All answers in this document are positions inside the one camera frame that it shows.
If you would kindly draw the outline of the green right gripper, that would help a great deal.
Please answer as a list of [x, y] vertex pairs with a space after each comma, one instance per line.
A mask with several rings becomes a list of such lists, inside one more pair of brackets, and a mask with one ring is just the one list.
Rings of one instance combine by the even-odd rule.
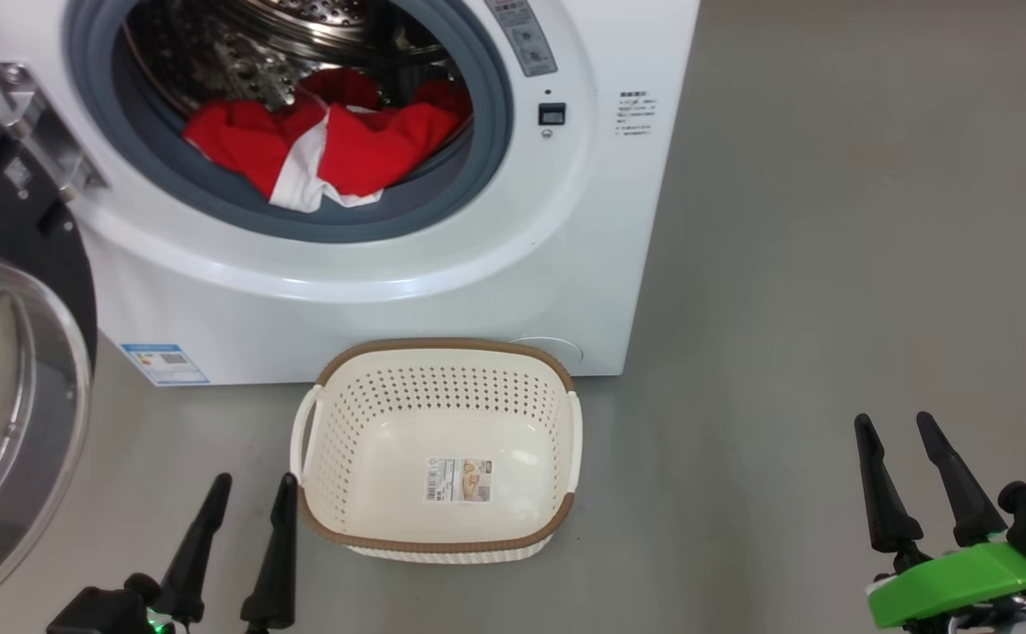
[[[1026, 557], [1007, 542], [989, 542], [1007, 531], [1007, 521], [935, 418], [919, 412], [916, 423], [955, 518], [953, 538], [958, 546], [971, 548], [868, 586], [867, 605], [875, 626], [910, 633], [959, 633], [1026, 621]], [[904, 509], [892, 482], [874, 422], [859, 414], [854, 432], [872, 549], [900, 553], [914, 547], [923, 530]]]

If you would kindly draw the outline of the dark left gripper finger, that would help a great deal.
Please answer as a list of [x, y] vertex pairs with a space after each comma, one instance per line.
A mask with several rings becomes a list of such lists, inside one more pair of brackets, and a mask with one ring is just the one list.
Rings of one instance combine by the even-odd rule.
[[255, 581], [254, 592], [241, 607], [247, 633], [290, 629], [295, 624], [298, 582], [298, 479], [280, 481], [269, 517], [271, 534]]
[[159, 582], [153, 611], [175, 622], [199, 622], [205, 615], [203, 587], [214, 536], [222, 526], [233, 485], [228, 473], [219, 474], [194, 520], [180, 542], [177, 553]]

